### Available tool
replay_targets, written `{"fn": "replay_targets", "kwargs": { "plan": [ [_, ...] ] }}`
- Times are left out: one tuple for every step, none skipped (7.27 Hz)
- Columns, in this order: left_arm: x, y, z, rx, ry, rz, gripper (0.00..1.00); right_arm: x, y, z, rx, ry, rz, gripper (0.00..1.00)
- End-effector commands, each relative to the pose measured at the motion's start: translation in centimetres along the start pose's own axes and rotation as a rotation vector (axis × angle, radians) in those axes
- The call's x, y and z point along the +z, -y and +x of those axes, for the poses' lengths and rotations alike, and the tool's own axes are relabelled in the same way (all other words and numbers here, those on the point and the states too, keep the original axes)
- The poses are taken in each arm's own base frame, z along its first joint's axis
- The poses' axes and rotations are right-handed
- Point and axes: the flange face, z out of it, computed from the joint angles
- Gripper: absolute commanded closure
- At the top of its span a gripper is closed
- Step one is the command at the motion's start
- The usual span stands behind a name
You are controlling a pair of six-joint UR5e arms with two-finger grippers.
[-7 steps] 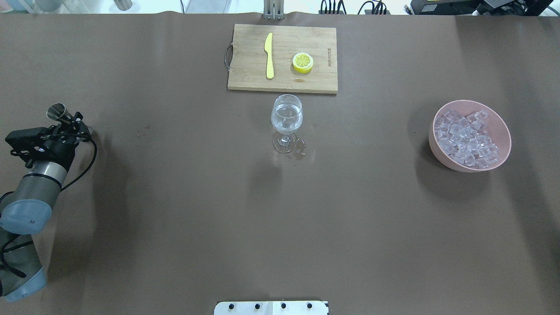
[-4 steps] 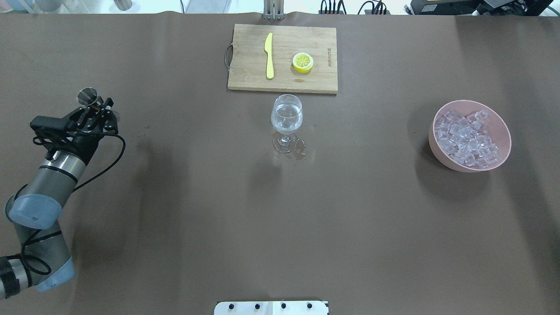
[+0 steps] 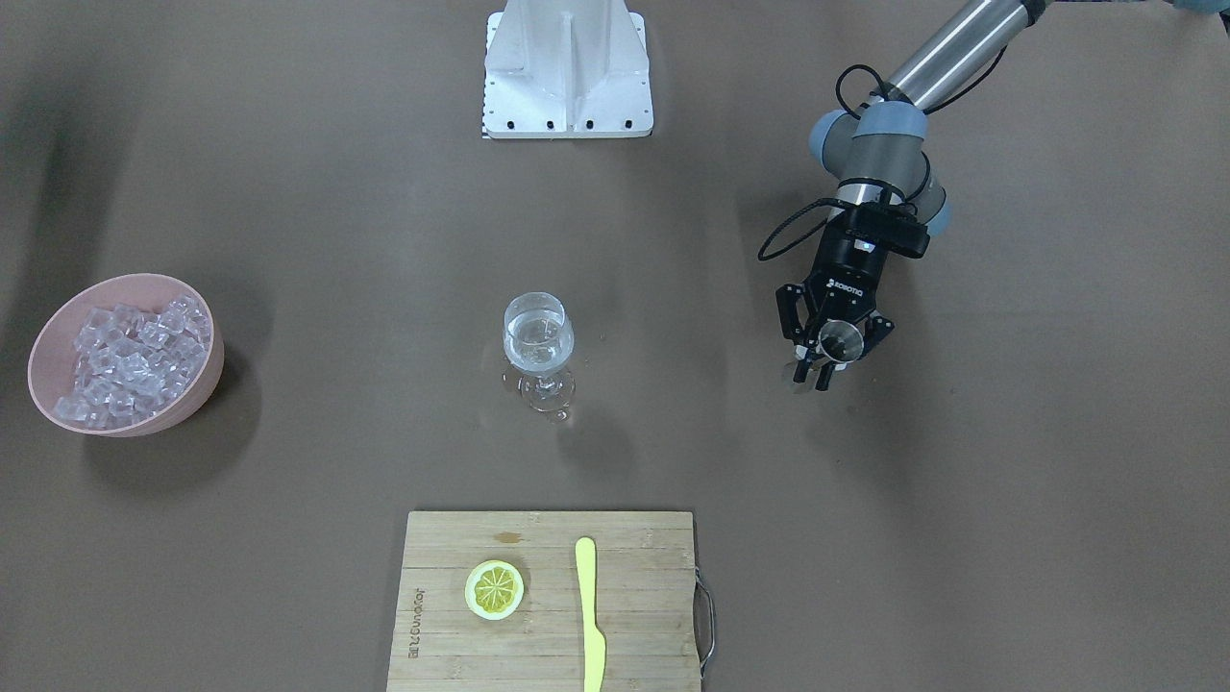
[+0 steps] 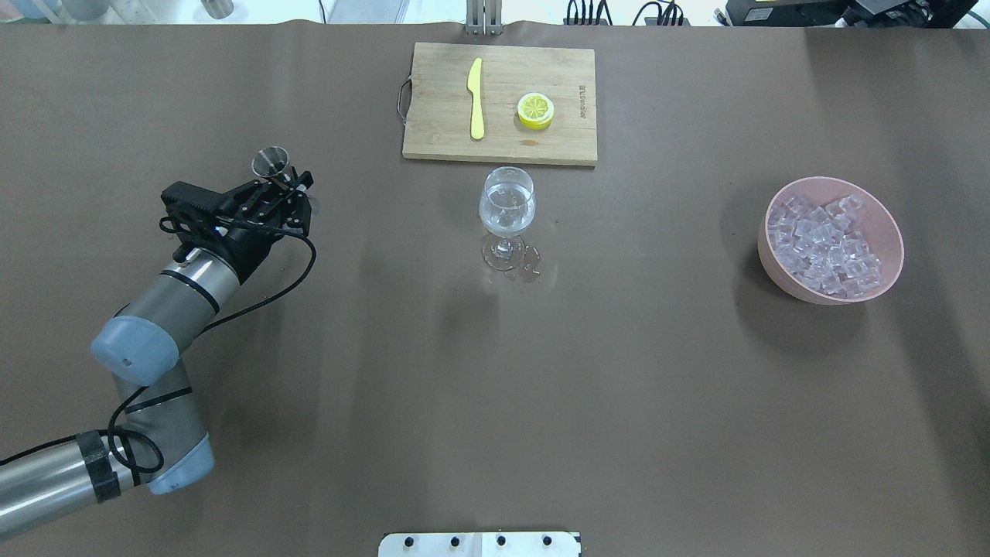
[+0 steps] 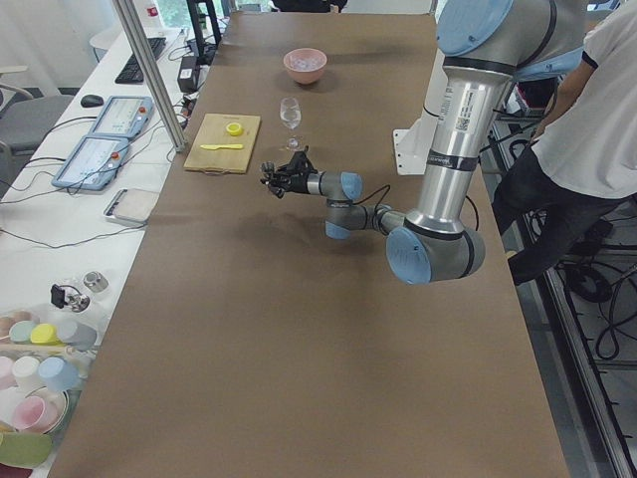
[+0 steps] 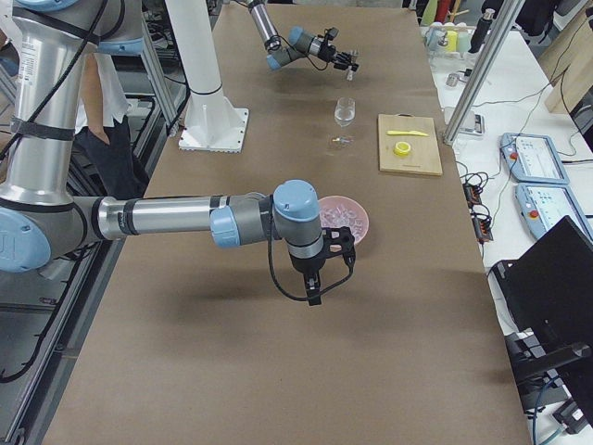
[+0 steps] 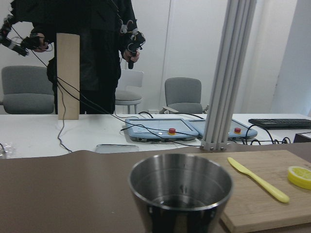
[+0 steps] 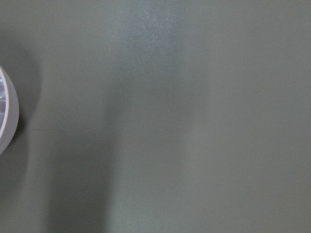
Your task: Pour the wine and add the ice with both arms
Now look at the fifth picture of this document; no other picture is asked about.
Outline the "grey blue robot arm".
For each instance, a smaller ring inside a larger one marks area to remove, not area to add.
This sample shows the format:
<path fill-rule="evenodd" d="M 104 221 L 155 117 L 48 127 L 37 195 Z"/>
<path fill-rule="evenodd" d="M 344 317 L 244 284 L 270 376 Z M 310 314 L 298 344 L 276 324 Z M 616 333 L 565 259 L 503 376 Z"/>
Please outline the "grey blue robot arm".
<path fill-rule="evenodd" d="M 460 213 L 480 150 L 512 83 L 574 68 L 584 37 L 584 1 L 449 1 L 436 39 L 447 77 L 417 206 L 402 213 L 365 206 L 356 173 L 319 171 L 305 150 L 282 166 L 265 162 L 262 183 L 277 197 L 323 196 L 325 233 L 346 239 L 373 229 L 386 237 L 393 274 L 406 284 L 467 277 L 485 257 L 482 237 Z"/>

